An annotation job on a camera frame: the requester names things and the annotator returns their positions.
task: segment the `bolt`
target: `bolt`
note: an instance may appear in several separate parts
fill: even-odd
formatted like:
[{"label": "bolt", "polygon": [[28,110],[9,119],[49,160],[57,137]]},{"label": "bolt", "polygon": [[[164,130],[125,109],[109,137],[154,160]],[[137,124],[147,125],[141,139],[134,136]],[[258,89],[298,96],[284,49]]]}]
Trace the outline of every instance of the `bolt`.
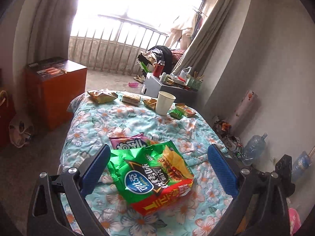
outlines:
[{"label": "bolt", "polygon": [[247,168],[241,169],[241,172],[242,172],[242,174],[244,174],[244,175],[248,175],[248,174],[250,173],[249,169],[247,169]]},{"label": "bolt", "polygon": [[71,167],[71,168],[68,169],[68,172],[69,172],[70,174],[74,174],[77,170],[78,170],[78,169],[77,169],[76,167]]},{"label": "bolt", "polygon": [[45,176],[47,176],[47,173],[46,173],[46,172],[42,172],[42,173],[39,174],[39,177],[40,177],[40,178],[44,178]]},{"label": "bolt", "polygon": [[274,172],[274,171],[271,172],[271,176],[274,177],[274,178],[278,178],[278,174],[276,172]]}]

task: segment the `white cup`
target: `white cup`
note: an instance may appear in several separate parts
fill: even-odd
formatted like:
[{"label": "white cup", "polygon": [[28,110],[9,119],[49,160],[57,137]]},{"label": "white cup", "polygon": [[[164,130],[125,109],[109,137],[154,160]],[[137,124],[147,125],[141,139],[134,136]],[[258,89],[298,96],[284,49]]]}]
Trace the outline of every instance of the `white cup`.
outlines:
[{"label": "white cup", "polygon": [[166,116],[175,99],[176,97],[173,96],[172,94],[169,94],[164,91],[159,91],[157,97],[157,104],[155,106],[156,113],[161,116]]}]

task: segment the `floral bedspread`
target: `floral bedspread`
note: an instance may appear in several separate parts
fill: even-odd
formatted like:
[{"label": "floral bedspread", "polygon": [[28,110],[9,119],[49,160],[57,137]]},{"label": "floral bedspread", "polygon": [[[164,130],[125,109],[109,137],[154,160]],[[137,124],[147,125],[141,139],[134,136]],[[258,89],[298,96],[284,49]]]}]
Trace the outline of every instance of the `floral bedspread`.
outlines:
[{"label": "floral bedspread", "polygon": [[[181,120],[159,116],[147,109],[142,100],[139,107],[127,105],[121,102],[124,92],[116,93],[119,96],[116,100],[101,105],[94,104],[87,93],[71,102],[68,110],[74,112],[74,117],[61,153],[59,172],[78,167],[104,143],[111,147],[110,136],[133,136],[144,132],[153,142],[172,140],[195,175],[191,193],[185,201],[142,216],[119,195],[107,170],[86,200],[112,236],[207,236],[232,200],[207,161],[207,148],[215,143],[223,153],[227,149],[199,114]],[[72,229],[83,234],[65,195],[61,200]]]}]

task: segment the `gray curtain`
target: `gray curtain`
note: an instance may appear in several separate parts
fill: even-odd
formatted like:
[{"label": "gray curtain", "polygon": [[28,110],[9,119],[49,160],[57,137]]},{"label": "gray curtain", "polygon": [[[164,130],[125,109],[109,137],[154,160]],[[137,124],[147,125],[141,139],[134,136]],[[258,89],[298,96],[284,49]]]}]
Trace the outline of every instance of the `gray curtain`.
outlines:
[{"label": "gray curtain", "polygon": [[226,18],[234,0],[217,0],[209,17],[200,28],[184,55],[174,67],[173,74],[178,75],[183,68],[192,67],[201,76],[206,69],[223,29]]},{"label": "gray curtain", "polygon": [[68,58],[68,45],[78,0],[41,0],[32,27],[28,63],[53,56]]}]

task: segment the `blue oval logo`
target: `blue oval logo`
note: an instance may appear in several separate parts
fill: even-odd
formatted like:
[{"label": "blue oval logo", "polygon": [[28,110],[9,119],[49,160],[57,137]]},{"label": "blue oval logo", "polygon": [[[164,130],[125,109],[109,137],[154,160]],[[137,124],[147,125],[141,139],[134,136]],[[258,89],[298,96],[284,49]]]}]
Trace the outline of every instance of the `blue oval logo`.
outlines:
[{"label": "blue oval logo", "polygon": [[147,194],[154,188],[153,184],[136,170],[131,170],[126,174],[125,186],[135,194]]}]

